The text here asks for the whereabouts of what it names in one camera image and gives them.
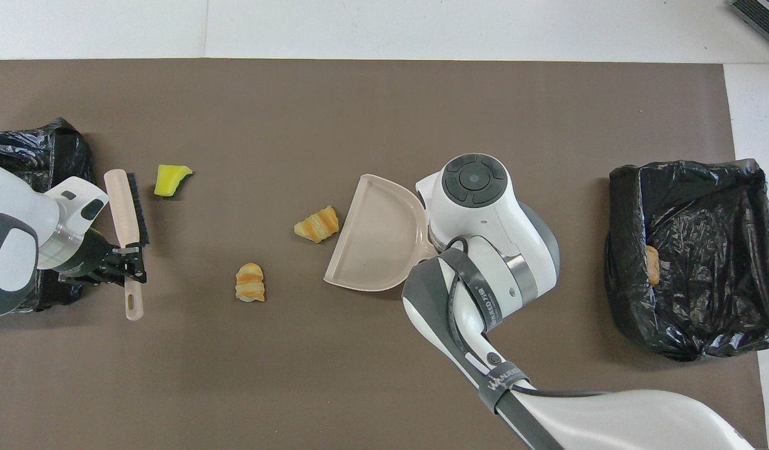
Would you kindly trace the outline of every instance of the white floor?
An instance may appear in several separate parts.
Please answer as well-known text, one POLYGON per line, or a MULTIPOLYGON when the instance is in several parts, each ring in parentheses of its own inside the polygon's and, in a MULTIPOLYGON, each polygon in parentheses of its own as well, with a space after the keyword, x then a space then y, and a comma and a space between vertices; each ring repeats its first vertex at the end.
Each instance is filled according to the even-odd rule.
MULTIPOLYGON (((727 5, 725 0, 0 0, 0 59, 722 63, 737 157, 757 158, 769 184, 769 44, 727 5)), ((759 357, 769 443, 769 350, 759 357)))

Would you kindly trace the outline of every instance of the dustpan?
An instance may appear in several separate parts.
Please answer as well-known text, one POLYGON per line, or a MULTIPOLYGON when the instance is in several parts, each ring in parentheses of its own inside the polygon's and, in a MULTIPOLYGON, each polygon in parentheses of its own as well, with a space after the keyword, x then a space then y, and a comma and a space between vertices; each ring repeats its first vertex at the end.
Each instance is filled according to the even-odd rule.
POLYGON ((418 197, 395 182, 364 174, 324 280, 357 291, 385 291, 434 256, 418 197))

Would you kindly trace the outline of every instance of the gray velcro strap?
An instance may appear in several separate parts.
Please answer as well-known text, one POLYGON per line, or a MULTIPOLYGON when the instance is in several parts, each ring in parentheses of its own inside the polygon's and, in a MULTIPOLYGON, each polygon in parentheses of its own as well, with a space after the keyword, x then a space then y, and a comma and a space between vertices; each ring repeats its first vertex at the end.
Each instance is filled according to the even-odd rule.
POLYGON ((485 320, 485 331, 490 331, 501 324, 501 308, 496 301, 496 294, 493 293, 484 274, 467 254, 456 248, 448 248, 440 254, 440 257, 459 274, 462 283, 468 288, 485 320))
POLYGON ((496 403, 513 384, 522 379, 529 378, 515 364, 504 361, 485 376, 485 382, 479 385, 479 398, 496 414, 496 403))

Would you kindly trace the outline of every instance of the brush handle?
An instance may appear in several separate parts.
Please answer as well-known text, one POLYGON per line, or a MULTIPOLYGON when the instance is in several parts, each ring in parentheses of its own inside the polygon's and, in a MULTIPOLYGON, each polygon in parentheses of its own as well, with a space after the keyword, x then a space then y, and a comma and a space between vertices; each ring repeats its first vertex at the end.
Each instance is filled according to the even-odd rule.
MULTIPOLYGON (((109 207, 113 212, 113 223, 118 243, 126 248, 131 243, 139 242, 139 225, 137 213, 132 200, 132 190, 129 188, 128 177, 123 169, 113 169, 104 174, 104 185, 107 187, 109 207)), ((124 298, 126 301, 126 318, 137 320, 143 316, 143 293, 141 284, 126 277, 124 280, 124 298)))
POLYGON ((104 174, 104 184, 109 196, 109 207, 113 212, 115 233, 118 243, 125 248, 130 243, 139 242, 139 226, 134 209, 132 190, 123 169, 113 169, 104 174))

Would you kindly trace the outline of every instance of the garbage bag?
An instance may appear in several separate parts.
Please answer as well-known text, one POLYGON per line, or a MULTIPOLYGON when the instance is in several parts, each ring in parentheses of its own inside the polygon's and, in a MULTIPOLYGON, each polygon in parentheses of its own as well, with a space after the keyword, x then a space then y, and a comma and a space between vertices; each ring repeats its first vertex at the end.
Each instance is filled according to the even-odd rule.
POLYGON ((605 284, 618 329, 676 361, 769 348, 765 173, 753 159, 610 173, 605 284), (646 246, 659 254, 648 276, 646 246))
MULTIPOLYGON (((0 166, 45 192, 68 177, 95 180, 93 154, 84 137, 67 120, 54 120, 34 130, 0 131, 0 166)), ((35 287, 12 313, 42 311, 72 304, 81 286, 63 284, 55 271, 37 271, 35 287)))

